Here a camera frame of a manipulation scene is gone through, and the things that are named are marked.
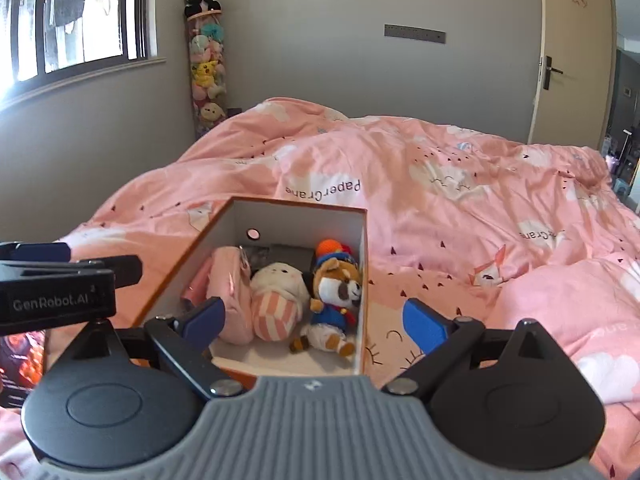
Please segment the orange cardboard storage box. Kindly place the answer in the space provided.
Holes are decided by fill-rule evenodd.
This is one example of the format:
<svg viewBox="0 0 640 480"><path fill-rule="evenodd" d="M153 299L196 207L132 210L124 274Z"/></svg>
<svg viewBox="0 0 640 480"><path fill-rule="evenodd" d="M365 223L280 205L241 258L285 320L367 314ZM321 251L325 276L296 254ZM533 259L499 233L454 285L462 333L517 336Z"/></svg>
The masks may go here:
<svg viewBox="0 0 640 480"><path fill-rule="evenodd" d="M221 302L196 322L206 356L244 385L259 376L363 372L367 214L233 197L200 232L137 321Z"/></svg>

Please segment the clear tube of plush toys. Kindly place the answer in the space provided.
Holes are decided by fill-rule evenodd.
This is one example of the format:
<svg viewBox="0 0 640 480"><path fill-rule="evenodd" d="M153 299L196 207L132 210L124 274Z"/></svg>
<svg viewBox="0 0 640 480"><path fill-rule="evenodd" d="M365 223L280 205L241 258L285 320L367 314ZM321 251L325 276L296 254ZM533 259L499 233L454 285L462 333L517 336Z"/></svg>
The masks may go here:
<svg viewBox="0 0 640 480"><path fill-rule="evenodd" d="M221 10L210 10L186 20L193 120L198 139L227 118L221 15Z"/></svg>

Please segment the brown dog plush blue cap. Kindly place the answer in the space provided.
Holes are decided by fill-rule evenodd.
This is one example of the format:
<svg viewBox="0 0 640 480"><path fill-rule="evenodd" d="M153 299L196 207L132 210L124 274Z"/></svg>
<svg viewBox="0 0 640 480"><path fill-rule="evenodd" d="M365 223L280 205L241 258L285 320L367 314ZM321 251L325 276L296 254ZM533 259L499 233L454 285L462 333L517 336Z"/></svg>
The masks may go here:
<svg viewBox="0 0 640 480"><path fill-rule="evenodd" d="M293 354L310 348L348 359L356 346L348 339L359 323L362 276L356 260L343 249L317 258L311 274L310 318L290 342Z"/></svg>

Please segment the grey wall strip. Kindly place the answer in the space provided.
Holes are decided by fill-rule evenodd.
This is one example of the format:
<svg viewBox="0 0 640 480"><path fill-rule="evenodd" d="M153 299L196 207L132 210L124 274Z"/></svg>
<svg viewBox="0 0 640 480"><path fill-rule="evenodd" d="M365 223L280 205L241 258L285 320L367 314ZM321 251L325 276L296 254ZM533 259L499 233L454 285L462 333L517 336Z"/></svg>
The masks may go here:
<svg viewBox="0 0 640 480"><path fill-rule="evenodd" d="M434 44L446 44L447 38L446 32L442 32L441 30L397 24L385 24L384 36L423 42L434 42Z"/></svg>

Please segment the beige door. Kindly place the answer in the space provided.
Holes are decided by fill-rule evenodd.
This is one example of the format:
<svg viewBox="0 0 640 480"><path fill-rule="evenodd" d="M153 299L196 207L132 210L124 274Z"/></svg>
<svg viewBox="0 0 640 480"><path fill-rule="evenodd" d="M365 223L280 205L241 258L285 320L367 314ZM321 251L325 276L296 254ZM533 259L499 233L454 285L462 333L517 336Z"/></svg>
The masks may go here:
<svg viewBox="0 0 640 480"><path fill-rule="evenodd" d="M600 148L615 68L614 0L541 0L542 24L530 144ZM564 72L542 88L544 57Z"/></svg>

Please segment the pink printed duvet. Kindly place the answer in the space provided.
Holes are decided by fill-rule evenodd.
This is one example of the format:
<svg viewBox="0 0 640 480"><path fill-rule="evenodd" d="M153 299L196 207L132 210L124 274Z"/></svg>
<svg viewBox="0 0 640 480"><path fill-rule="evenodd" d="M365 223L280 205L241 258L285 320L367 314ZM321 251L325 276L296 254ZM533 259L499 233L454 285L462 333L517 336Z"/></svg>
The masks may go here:
<svg viewBox="0 0 640 480"><path fill-rule="evenodd" d="M612 479L638 468L639 220L598 152L270 99L130 181L66 242L77 259L140 256L141 283L118 295L129 326L238 195L367 211L375 385L419 359L400 325L409 297L491 327L536 318L605 406L593 465Z"/></svg>

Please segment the pink pouch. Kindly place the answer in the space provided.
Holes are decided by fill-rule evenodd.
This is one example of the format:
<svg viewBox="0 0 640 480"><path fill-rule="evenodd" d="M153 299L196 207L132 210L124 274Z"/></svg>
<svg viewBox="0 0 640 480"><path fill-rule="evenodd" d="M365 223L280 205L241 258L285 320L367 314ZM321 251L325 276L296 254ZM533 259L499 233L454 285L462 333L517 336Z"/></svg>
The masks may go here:
<svg viewBox="0 0 640 480"><path fill-rule="evenodd" d="M250 264L236 246L218 247L195 273L182 293L185 306L198 306L210 297L224 303L226 320L221 339L228 344L249 344L254 338L250 312Z"/></svg>

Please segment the window with dark frame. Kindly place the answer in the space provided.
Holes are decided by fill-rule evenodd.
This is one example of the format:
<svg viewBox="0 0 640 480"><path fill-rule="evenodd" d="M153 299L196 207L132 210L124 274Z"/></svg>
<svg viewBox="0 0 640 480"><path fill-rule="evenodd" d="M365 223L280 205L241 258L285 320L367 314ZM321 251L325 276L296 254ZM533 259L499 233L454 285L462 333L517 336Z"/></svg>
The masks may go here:
<svg viewBox="0 0 640 480"><path fill-rule="evenodd" d="M158 55L155 0L1 0L1 106Z"/></svg>

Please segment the orange red crochet fruit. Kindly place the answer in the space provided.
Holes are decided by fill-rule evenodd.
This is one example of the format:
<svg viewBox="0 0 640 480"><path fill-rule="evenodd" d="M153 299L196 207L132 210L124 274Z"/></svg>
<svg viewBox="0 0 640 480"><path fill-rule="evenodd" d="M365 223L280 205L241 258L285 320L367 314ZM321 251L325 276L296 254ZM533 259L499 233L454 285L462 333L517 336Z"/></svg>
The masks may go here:
<svg viewBox="0 0 640 480"><path fill-rule="evenodd" d="M347 254L351 256L352 248L341 243L339 240L326 238L325 240L322 240L314 250L314 254L316 255L317 259L321 259L322 257L325 257L327 255L337 254L338 252L340 254Z"/></svg>

